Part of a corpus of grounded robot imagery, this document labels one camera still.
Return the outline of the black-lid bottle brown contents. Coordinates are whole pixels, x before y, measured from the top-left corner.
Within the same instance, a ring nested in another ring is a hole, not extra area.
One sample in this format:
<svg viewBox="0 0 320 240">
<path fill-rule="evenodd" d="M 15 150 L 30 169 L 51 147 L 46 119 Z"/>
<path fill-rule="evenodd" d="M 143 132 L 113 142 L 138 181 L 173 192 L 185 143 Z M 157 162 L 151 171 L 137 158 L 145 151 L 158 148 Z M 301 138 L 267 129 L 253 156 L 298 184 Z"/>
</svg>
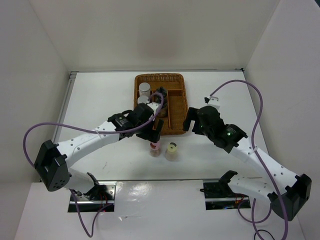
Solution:
<svg viewBox="0 0 320 240">
<path fill-rule="evenodd" d="M 158 113 L 159 118 L 165 118 L 168 115 L 168 104 L 165 103 L 162 105 L 160 112 Z"/>
</svg>

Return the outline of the pink-lid spice bottle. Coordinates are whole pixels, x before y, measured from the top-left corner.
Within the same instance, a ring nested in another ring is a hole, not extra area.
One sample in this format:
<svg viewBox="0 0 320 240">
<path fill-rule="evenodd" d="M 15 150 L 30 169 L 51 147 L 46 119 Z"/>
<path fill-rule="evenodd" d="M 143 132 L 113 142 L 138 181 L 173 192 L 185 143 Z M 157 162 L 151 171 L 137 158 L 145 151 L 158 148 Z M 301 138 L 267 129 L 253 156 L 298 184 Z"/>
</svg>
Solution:
<svg viewBox="0 0 320 240">
<path fill-rule="evenodd" d="M 149 153 L 152 157 L 158 157 L 161 154 L 161 144 L 159 141 L 157 143 L 150 143 Z"/>
</svg>

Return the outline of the silver-lid bottle blue label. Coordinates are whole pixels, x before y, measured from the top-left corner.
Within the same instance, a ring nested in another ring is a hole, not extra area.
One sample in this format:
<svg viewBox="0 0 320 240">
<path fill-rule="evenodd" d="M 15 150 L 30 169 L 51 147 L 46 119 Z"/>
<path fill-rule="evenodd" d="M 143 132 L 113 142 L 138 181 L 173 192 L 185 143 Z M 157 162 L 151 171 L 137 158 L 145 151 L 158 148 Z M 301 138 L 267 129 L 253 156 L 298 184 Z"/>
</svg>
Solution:
<svg viewBox="0 0 320 240">
<path fill-rule="evenodd" d="M 149 97 L 146 95 L 142 95 L 137 98 L 137 104 L 146 104 L 147 105 L 149 103 L 150 103 Z"/>
<path fill-rule="evenodd" d="M 142 82 L 138 86 L 138 91 L 140 96 L 147 96 L 149 97 L 151 95 L 151 86 L 147 82 Z"/>
</svg>

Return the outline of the yellow-lid spice bottle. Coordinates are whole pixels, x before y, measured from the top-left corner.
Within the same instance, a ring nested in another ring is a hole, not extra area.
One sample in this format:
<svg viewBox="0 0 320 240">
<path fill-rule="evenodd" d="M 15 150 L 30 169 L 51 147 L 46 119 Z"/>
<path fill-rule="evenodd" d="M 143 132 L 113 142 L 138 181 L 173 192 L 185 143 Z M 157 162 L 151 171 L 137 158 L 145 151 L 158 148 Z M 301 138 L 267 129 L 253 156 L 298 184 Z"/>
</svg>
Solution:
<svg viewBox="0 0 320 240">
<path fill-rule="evenodd" d="M 178 156 L 178 146 L 175 142 L 170 142 L 165 151 L 165 158 L 168 161 L 175 161 Z"/>
</svg>

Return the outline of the black grinder bottle light contents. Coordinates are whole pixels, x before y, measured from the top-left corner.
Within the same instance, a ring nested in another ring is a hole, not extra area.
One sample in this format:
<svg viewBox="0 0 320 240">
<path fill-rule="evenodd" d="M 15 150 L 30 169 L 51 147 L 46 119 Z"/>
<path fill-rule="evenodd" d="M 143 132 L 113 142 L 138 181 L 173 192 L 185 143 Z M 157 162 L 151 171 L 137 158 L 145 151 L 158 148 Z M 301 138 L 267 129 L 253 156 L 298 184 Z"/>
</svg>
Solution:
<svg viewBox="0 0 320 240">
<path fill-rule="evenodd" d="M 159 88 L 157 88 L 155 92 L 161 94 L 164 101 L 167 100 L 168 91 L 163 86 L 160 86 Z"/>
</svg>

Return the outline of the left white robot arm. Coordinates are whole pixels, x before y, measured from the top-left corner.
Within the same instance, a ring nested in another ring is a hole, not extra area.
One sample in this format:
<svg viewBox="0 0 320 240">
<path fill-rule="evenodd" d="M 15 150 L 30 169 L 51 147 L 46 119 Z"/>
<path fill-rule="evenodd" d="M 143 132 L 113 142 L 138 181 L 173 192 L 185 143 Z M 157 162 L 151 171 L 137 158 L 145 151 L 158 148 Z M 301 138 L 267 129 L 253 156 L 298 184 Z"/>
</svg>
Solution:
<svg viewBox="0 0 320 240">
<path fill-rule="evenodd" d="M 45 141 L 38 152 L 34 167 L 49 192 L 67 188 L 94 200 L 107 190 L 90 172 L 79 172 L 72 166 L 85 156 L 125 138 L 137 136 L 157 143 L 160 140 L 163 120 L 154 117 L 160 109 L 155 102 L 140 103 L 109 117 L 100 126 L 75 138 L 53 143 Z"/>
</svg>

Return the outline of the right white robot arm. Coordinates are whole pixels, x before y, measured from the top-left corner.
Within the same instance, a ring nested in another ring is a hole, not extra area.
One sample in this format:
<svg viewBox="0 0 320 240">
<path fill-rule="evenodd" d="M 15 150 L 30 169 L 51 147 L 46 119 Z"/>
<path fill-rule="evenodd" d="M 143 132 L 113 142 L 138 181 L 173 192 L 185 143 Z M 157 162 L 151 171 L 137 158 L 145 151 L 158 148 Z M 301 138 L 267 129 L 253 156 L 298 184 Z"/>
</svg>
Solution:
<svg viewBox="0 0 320 240">
<path fill-rule="evenodd" d="M 218 110 L 207 105 L 190 107 L 183 123 L 188 131 L 206 136 L 213 144 L 253 168 L 263 180 L 241 176 L 227 171 L 218 181 L 219 191 L 229 197 L 244 194 L 267 202 L 282 219 L 292 221 L 310 198 L 312 180 L 306 174 L 298 175 L 279 164 L 259 147 L 252 145 L 248 135 L 234 124 L 225 124 Z"/>
</svg>

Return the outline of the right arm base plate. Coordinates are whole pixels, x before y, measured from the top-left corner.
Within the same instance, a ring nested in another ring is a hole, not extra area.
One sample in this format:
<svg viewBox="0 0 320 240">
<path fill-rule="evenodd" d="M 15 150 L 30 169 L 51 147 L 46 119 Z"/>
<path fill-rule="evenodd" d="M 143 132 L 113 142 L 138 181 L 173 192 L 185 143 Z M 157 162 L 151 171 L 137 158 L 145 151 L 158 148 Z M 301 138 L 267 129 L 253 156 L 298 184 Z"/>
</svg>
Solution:
<svg viewBox="0 0 320 240">
<path fill-rule="evenodd" d="M 199 190 L 204 194 L 205 208 L 209 210 L 250 209 L 247 195 L 241 193 L 223 193 L 217 181 L 204 181 Z"/>
</svg>

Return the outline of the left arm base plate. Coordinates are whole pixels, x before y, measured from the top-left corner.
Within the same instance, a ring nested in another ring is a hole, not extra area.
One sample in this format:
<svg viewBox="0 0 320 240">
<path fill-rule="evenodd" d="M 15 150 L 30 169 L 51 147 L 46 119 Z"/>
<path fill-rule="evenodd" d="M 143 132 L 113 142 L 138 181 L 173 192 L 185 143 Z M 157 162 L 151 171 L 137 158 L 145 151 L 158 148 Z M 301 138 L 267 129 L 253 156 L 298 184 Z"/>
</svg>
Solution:
<svg viewBox="0 0 320 240">
<path fill-rule="evenodd" d="M 81 213 L 114 212 L 116 198 L 116 181 L 99 181 L 103 186 L 96 196 L 89 197 L 80 192 L 75 192 L 75 199 Z"/>
</svg>

